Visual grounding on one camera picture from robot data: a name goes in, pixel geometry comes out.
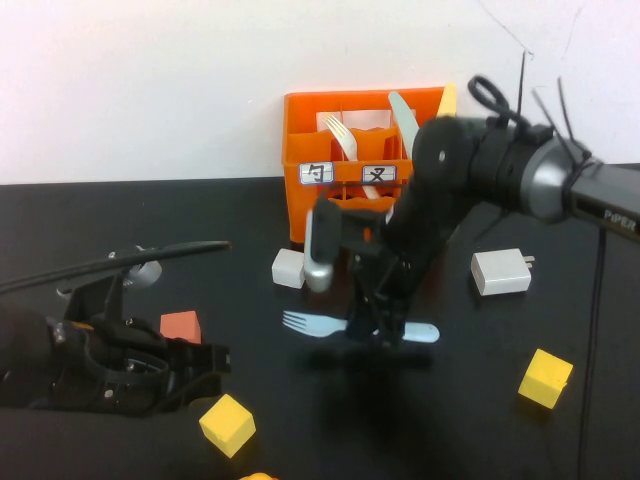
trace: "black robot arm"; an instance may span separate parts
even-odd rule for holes
[[[426,122],[414,142],[413,175],[389,212],[341,210],[320,198],[309,215],[305,275],[312,290],[328,289],[340,249],[349,251],[352,339],[400,341],[422,279],[481,201],[547,223],[573,215],[640,240],[639,173],[602,164],[579,143],[555,136],[554,127],[532,126],[484,77],[474,77],[469,90],[497,115]]]

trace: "red block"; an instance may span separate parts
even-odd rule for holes
[[[166,338],[184,338],[191,343],[202,343],[200,323],[193,310],[162,315],[160,317],[160,333]]]

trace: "plastic fork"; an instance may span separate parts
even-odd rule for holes
[[[282,324],[296,332],[317,338],[328,337],[347,328],[346,320],[291,311],[284,312]],[[407,342],[434,343],[438,338],[440,338],[440,332],[435,325],[417,322],[405,323],[402,339]]]
[[[329,128],[329,131],[333,134],[342,151],[344,152],[344,156],[347,157],[347,160],[350,162],[358,161],[358,143],[356,142],[356,137],[353,136],[353,133],[344,126],[344,124],[338,120],[336,117],[331,115],[330,113],[324,114],[324,123]],[[374,199],[380,198],[378,195],[378,191],[375,187],[363,186],[364,194],[367,198]]]

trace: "orange utensil holder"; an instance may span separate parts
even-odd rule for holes
[[[397,90],[415,110],[419,125],[436,116],[444,87]],[[282,166],[284,168],[290,238],[304,243],[307,212],[324,194],[341,208],[386,211],[400,195],[399,187],[376,186],[380,198],[368,199],[362,187],[348,183],[366,181],[368,172],[384,171],[382,180],[407,183],[413,170],[400,130],[391,116],[389,128],[352,128],[358,143],[358,161],[348,161],[328,130],[318,131],[318,114],[390,110],[391,90],[358,92],[291,93],[284,100]]]

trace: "yellow block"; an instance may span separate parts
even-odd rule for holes
[[[256,432],[251,412],[223,395],[200,419],[204,436],[227,457],[233,457]]]
[[[273,477],[270,477],[266,473],[254,473],[248,477],[242,477],[240,480],[276,480]]]
[[[573,365],[544,350],[536,350],[518,393],[547,408],[553,408],[567,384]]]
[[[440,106],[438,107],[437,117],[443,115],[454,116],[456,114],[456,84],[447,83],[442,92]]]

